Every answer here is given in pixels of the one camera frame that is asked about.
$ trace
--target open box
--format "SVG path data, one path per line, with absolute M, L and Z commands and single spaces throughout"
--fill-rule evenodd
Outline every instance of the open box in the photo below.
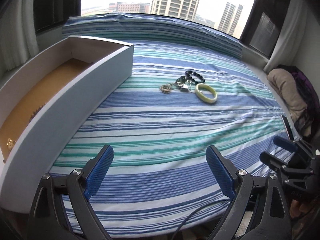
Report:
M 132 74 L 132 60 L 133 44 L 69 36 L 5 83 L 0 89 L 2 208 L 29 212 L 41 176 L 88 116 Z M 11 151 L 8 138 L 15 141 Z

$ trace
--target white box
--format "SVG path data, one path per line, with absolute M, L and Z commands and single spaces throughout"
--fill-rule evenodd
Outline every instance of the white box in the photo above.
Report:
M 23 96 L 56 67 L 75 58 L 93 63 L 27 125 L 0 176 L 0 206 L 29 213 L 41 176 L 88 116 L 132 74 L 133 44 L 70 36 L 26 62 L 0 89 L 0 127 Z

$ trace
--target black beaded bracelet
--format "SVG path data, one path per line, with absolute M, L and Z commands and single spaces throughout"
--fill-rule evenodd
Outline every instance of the black beaded bracelet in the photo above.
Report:
M 201 79 L 201 82 L 196 81 L 194 78 L 192 78 L 192 76 L 195 76 L 195 77 Z M 181 81 L 182 81 L 182 82 L 185 82 L 186 80 L 190 80 L 190 81 L 193 82 L 195 85 L 205 82 L 203 76 L 201 76 L 199 73 L 197 73 L 197 72 L 195 72 L 195 71 L 192 71 L 192 70 L 187 70 L 187 71 L 185 72 L 185 76 L 181 76 L 180 78 L 181 78 Z

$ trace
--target blue gripper pad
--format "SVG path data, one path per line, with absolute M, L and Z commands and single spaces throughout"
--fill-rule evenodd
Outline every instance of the blue gripper pad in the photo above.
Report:
M 234 188 L 234 181 L 230 173 L 211 147 L 207 148 L 205 156 L 207 163 L 222 190 L 222 193 L 229 197 L 230 201 L 232 201 L 236 195 L 236 192 Z
M 282 138 L 280 136 L 275 136 L 273 138 L 273 143 L 275 145 L 281 147 L 282 149 L 287 150 L 288 152 L 291 152 L 291 153 L 298 151 L 298 147 L 294 142 L 287 140 L 285 138 Z
M 109 145 L 86 178 L 86 188 L 83 194 L 87 200 L 98 192 L 112 161 L 113 148 Z

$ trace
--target striped tablecloth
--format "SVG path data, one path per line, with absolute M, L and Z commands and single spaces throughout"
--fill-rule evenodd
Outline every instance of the striped tablecloth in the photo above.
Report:
M 206 163 L 209 145 L 254 175 L 268 172 L 259 161 L 262 151 L 289 157 L 272 143 L 275 135 L 285 136 L 283 111 L 244 63 L 209 49 L 131 42 L 132 76 L 85 121 L 51 169 L 56 175 L 68 174 L 104 144 L 113 147 L 111 168 L 90 199 L 112 237 L 173 232 L 194 209 L 225 198 Z M 161 85 L 188 69 L 214 87 L 215 104 L 204 103 L 193 92 L 160 92 Z M 71 204 L 64 200 L 72 227 L 79 231 Z M 201 210 L 185 227 L 222 214 L 227 205 Z

